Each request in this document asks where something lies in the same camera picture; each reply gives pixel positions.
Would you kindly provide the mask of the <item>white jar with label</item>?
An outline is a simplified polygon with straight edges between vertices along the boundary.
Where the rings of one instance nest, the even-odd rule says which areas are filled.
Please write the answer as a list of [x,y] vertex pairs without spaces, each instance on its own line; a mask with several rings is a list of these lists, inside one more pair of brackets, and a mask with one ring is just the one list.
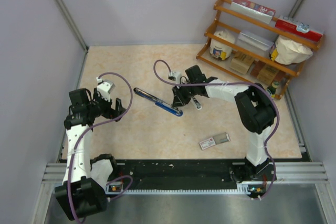
[[[219,30],[214,33],[214,36],[228,41],[229,43],[235,44],[236,37],[227,29]],[[218,60],[226,60],[230,57],[232,53],[232,47],[229,47],[226,44],[223,44],[217,40],[212,39],[209,52],[212,57]]]

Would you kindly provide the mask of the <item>light brown cardboard box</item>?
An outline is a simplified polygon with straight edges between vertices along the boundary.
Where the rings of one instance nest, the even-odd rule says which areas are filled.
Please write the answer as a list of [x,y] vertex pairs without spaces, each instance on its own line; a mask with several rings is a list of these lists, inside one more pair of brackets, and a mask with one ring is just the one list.
[[253,57],[238,51],[234,54],[230,63],[230,67],[239,73],[246,74],[253,62]]

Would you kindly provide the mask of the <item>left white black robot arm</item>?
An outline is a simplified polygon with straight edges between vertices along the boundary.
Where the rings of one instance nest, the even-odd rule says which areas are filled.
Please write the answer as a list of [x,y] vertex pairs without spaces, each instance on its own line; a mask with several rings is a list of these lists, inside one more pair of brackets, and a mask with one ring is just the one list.
[[106,186],[119,174],[116,160],[111,154],[90,158],[91,137],[95,119],[118,120],[126,111],[120,99],[112,108],[111,89],[95,88],[69,92],[71,105],[64,126],[68,139],[67,167],[55,196],[71,221],[83,223],[90,215],[107,208]]

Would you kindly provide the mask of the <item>silver grey long box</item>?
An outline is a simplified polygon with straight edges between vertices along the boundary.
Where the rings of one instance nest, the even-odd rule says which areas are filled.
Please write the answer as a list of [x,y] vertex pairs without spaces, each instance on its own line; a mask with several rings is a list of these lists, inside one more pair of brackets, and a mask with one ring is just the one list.
[[247,30],[242,30],[239,33],[235,44],[250,52],[266,58],[268,57],[274,42],[255,35]]

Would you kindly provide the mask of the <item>small white stapler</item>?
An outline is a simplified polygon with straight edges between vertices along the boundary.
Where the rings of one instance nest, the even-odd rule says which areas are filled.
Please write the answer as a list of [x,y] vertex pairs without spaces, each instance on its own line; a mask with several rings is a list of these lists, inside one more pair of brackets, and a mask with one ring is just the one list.
[[195,106],[195,108],[197,110],[201,110],[202,109],[202,105],[199,103],[199,101],[195,97],[191,98],[191,103]]

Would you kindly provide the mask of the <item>aluminium frame rail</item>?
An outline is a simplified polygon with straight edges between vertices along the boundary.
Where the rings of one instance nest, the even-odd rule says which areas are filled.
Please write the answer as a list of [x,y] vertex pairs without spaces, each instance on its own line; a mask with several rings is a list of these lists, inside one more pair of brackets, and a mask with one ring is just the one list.
[[[43,184],[61,184],[66,163],[48,163]],[[325,184],[329,181],[322,162],[276,162],[276,184]]]

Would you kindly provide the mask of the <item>blue metal stapler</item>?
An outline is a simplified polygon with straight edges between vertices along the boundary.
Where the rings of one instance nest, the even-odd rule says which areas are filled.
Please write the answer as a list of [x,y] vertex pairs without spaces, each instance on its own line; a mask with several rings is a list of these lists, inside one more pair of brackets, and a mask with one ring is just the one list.
[[163,101],[160,98],[155,97],[154,95],[147,93],[139,88],[134,88],[133,89],[134,93],[137,94],[138,96],[141,96],[151,102],[153,102],[156,106],[164,109],[165,111],[168,111],[172,114],[174,114],[175,116],[182,116],[183,115],[183,111],[179,108],[175,108],[173,107],[171,104],[168,104],[167,102]]

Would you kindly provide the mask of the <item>dark brown cardboard box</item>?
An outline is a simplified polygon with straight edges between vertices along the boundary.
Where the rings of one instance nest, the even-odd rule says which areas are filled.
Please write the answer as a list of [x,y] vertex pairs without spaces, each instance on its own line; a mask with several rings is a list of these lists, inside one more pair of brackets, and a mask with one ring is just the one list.
[[277,68],[258,61],[252,68],[250,75],[260,82],[271,85],[274,81],[281,82],[285,73]]

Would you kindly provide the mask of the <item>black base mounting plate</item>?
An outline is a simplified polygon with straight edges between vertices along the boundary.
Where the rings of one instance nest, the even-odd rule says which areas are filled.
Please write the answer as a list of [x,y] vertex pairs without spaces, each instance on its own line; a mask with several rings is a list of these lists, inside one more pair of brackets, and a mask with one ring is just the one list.
[[131,189],[206,190],[235,189],[240,182],[271,182],[270,160],[254,167],[247,159],[119,159],[109,179],[133,178]]

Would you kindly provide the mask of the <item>white bag with yellow label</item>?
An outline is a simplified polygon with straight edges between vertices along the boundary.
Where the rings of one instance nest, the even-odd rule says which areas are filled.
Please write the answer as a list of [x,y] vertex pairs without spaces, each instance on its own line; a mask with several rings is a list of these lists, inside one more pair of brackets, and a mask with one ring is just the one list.
[[284,36],[277,38],[269,52],[269,58],[282,65],[301,63],[312,55],[313,51],[310,48]]

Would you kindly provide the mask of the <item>red foil roll box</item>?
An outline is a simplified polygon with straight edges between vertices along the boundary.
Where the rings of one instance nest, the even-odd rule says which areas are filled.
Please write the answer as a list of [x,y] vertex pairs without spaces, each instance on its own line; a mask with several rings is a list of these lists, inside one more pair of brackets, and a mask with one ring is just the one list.
[[249,0],[232,0],[230,9],[266,24],[272,21],[276,13],[274,9]]

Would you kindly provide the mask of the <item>red white staple box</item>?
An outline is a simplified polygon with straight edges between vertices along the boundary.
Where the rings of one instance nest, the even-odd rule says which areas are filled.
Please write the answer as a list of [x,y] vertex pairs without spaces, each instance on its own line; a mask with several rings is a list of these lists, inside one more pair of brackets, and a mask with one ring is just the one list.
[[200,145],[201,150],[206,150],[210,147],[213,147],[213,146],[216,146],[222,143],[226,143],[229,141],[230,141],[229,134],[224,132],[221,134],[214,135],[206,140],[200,141],[199,145]]

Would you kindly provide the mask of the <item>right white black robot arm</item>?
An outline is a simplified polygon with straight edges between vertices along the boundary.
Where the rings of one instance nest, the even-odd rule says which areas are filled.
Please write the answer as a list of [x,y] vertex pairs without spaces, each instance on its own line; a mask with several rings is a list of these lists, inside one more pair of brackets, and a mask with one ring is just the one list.
[[261,85],[249,83],[227,83],[217,77],[207,78],[194,65],[187,70],[186,82],[182,82],[180,72],[171,71],[168,79],[175,82],[172,88],[174,107],[187,105],[196,95],[216,98],[236,104],[243,126],[249,132],[249,145],[242,168],[231,168],[232,180],[256,180],[264,174],[270,162],[266,142],[276,118],[276,109],[268,95],[261,91]]

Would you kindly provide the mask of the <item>green glass bottle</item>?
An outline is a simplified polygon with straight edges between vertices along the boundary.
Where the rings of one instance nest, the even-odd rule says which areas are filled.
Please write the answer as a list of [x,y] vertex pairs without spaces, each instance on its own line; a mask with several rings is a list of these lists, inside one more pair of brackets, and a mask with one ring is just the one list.
[[267,87],[266,92],[270,95],[272,99],[276,96],[276,90],[279,87],[280,82],[273,81],[270,86]]

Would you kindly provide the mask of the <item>wooden three-tier shelf rack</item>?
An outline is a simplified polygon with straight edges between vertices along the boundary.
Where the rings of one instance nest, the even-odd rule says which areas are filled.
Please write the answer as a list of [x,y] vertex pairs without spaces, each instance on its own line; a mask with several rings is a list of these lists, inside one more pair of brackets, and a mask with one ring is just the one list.
[[[266,86],[278,82],[275,94],[281,99],[292,79],[300,76],[306,61],[320,49],[324,33],[248,0],[217,0],[216,16],[205,30],[207,41],[197,59],[245,81],[248,75]],[[220,20],[222,13],[272,32],[275,40]]]

